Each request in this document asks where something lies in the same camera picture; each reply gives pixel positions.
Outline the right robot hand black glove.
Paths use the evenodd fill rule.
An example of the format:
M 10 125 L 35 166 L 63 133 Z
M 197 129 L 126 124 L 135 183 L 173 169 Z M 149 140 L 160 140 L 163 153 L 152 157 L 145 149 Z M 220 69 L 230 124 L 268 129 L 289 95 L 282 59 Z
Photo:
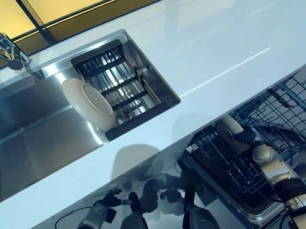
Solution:
M 242 153 L 250 148 L 255 142 L 262 140 L 260 134 L 251 126 L 244 126 L 244 129 L 238 134 L 232 134 L 231 139 L 236 142 L 234 150 Z

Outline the left robot hand black glove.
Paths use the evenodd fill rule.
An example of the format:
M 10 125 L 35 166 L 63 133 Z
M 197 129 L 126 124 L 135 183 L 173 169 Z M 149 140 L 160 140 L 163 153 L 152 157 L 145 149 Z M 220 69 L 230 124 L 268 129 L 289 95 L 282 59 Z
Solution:
M 122 192 L 121 189 L 113 189 L 109 191 L 102 200 L 98 200 L 93 204 L 93 207 L 97 205 L 103 205 L 107 208 L 114 208 L 116 206 L 121 206 L 121 205 L 130 205 L 132 204 L 132 200 L 130 199 L 125 199 L 122 200 L 117 197 L 118 194 Z

